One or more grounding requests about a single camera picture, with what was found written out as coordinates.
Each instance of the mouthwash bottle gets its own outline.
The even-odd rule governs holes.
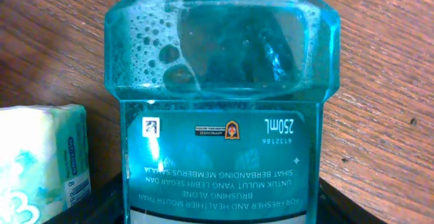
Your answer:
[[[322,0],[122,0],[105,19],[126,223],[315,223],[339,16]]]

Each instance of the brown wood grain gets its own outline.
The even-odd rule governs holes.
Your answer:
[[[103,86],[116,1],[0,0],[0,106],[85,105],[94,189],[121,170],[119,105]],[[342,51],[321,176],[388,223],[434,223],[434,0],[325,1]]]

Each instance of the barcode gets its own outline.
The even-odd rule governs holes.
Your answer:
[[[90,194],[89,170],[67,181],[65,184],[66,203],[68,208]]]

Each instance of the bottle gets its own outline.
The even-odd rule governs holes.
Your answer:
[[[105,18],[125,223],[316,222],[340,21],[322,0],[122,0]]]

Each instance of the qr code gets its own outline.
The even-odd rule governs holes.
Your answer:
[[[160,137],[160,118],[143,117],[143,137]]]

